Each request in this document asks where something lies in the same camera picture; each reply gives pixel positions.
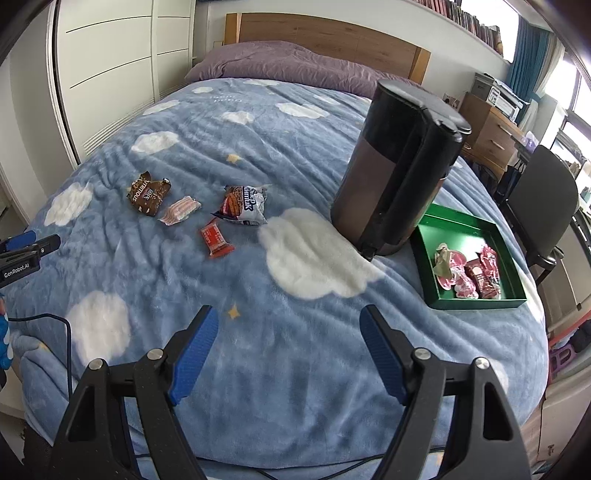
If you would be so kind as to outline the blue gloved left hand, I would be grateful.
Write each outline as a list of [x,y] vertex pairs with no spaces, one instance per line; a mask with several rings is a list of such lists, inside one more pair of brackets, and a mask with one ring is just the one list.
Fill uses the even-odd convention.
[[9,370],[12,365],[14,354],[11,345],[10,322],[6,310],[4,297],[0,298],[0,367],[2,370]]

